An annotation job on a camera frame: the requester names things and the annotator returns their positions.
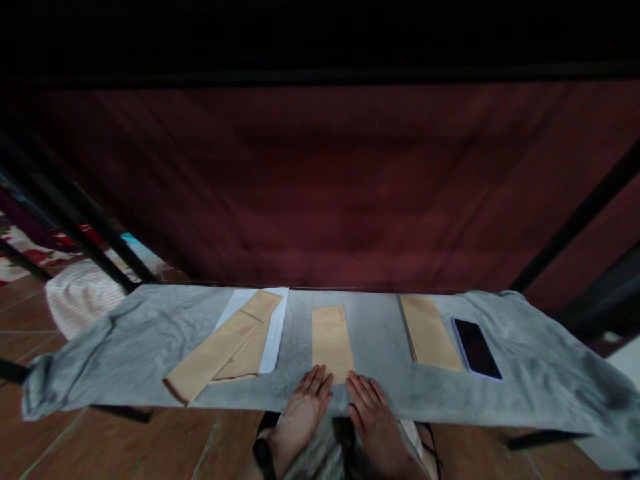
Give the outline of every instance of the finger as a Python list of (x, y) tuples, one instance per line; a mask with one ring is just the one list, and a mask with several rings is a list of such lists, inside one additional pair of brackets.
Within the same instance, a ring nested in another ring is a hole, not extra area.
[(309, 374), (307, 375), (307, 378), (305, 378), (305, 384), (302, 386), (303, 391), (309, 390), (309, 387), (311, 386), (311, 382), (313, 381), (313, 378), (315, 377), (316, 372), (318, 372), (318, 365), (314, 365), (311, 371), (309, 372)]
[(295, 388), (296, 391), (301, 391), (302, 387), (305, 386), (305, 380), (307, 379), (307, 377), (309, 376), (311, 372), (306, 372), (303, 376), (302, 376), (302, 380), (300, 380), (300, 383), (298, 383), (298, 386)]
[(375, 394), (378, 396), (378, 399), (380, 400), (380, 403), (382, 403), (386, 408), (389, 408), (389, 404), (387, 403), (387, 399), (385, 398), (384, 394), (382, 393), (382, 390), (380, 389), (380, 386), (378, 386), (378, 382), (376, 382), (376, 380), (371, 380), (371, 386), (373, 387), (373, 390), (375, 392)]
[(358, 413), (358, 410), (356, 410), (356, 407), (354, 407), (353, 405), (349, 406), (349, 416), (351, 417), (351, 421), (353, 422), (356, 433), (361, 439), (363, 439), (365, 437), (365, 429), (362, 426), (362, 419), (360, 418), (360, 414)]
[(331, 386), (333, 385), (333, 374), (330, 373), (329, 376), (322, 382), (322, 386), (320, 386), (320, 391), (318, 392), (318, 397), (320, 400), (324, 399), (327, 395), (329, 395), (329, 390), (331, 390)]
[(328, 395), (327, 398), (325, 398), (324, 401), (322, 402), (322, 405), (320, 405), (320, 414), (318, 415), (318, 421), (320, 421), (322, 416), (325, 414), (325, 410), (329, 406), (329, 402), (331, 401), (332, 398), (333, 398), (333, 395)]
[(367, 394), (371, 398), (371, 403), (373, 405), (380, 405), (381, 402), (378, 400), (378, 396), (373, 391), (373, 388), (371, 388), (371, 384), (369, 383), (369, 380), (367, 380), (366, 377), (363, 377), (362, 375), (360, 375), (360, 383), (362, 384), (364, 389), (367, 391)]
[(322, 380), (324, 380), (325, 378), (326, 371), (327, 371), (326, 365), (322, 365), (320, 366), (320, 368), (318, 368), (318, 372), (316, 372), (315, 377), (311, 382), (311, 387), (309, 388), (311, 393), (313, 394), (318, 393), (318, 390), (320, 390), (320, 384), (322, 383)]
[(347, 379), (347, 381), (345, 382), (345, 386), (347, 387), (347, 391), (349, 392), (351, 398), (353, 399), (353, 403), (355, 404), (356, 408), (358, 408), (358, 410), (362, 411), (368, 408), (364, 400), (362, 400), (360, 393), (358, 393), (358, 390), (356, 390), (351, 377)]
[(349, 377), (349, 380), (351, 380), (353, 386), (360, 394), (360, 397), (362, 398), (362, 402), (364, 402), (366, 406), (372, 409), (375, 406), (375, 403), (373, 402), (373, 399), (371, 398), (369, 392), (367, 392), (367, 389), (365, 388), (365, 386), (360, 381), (360, 377), (358, 377), (357, 375), (352, 375)]

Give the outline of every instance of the tiled floor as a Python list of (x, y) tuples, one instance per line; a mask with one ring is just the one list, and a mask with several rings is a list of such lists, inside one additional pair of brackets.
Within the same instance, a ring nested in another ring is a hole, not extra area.
[[(28, 364), (65, 344), (43, 285), (0, 288), (0, 357)], [(155, 409), (148, 425), (93, 409), (20, 418), (20, 388), (0, 382), (0, 479), (230, 479), (250, 450), (261, 412)], [(511, 453), (512, 429), (434, 425), (446, 479), (614, 479), (574, 444)]]

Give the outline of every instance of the smartphone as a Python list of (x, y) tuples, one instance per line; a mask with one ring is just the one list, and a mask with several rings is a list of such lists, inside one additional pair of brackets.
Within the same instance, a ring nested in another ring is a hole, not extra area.
[(460, 319), (453, 319), (453, 324), (469, 370), (481, 377), (503, 381), (480, 325)]

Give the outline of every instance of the table leg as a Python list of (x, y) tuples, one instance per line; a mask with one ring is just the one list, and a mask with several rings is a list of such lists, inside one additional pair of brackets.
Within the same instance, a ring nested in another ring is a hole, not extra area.
[(507, 448), (511, 451), (524, 450), (588, 436), (589, 435), (584, 433), (564, 432), (561, 430), (540, 430), (538, 432), (508, 439)]
[(114, 407), (112, 405), (92, 405), (91, 408), (138, 423), (149, 423), (153, 413), (143, 412), (132, 407)]

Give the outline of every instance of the kraft paper envelope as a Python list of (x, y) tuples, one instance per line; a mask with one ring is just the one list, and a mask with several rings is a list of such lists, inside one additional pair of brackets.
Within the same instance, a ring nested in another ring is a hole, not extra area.
[(462, 362), (453, 348), (438, 307), (432, 298), (400, 295), (400, 302), (407, 321), (413, 360), (461, 371)]
[(346, 382), (354, 368), (344, 306), (311, 310), (311, 343), (311, 364), (326, 365), (334, 385)]
[(262, 322), (251, 338), (227, 362), (218, 374), (209, 382), (210, 385), (232, 380), (246, 380), (258, 376), (262, 353), (265, 350), (269, 320)]
[(194, 401), (210, 380), (269, 320), (280, 300), (280, 295), (258, 290), (164, 378), (163, 383), (173, 396), (185, 406)]

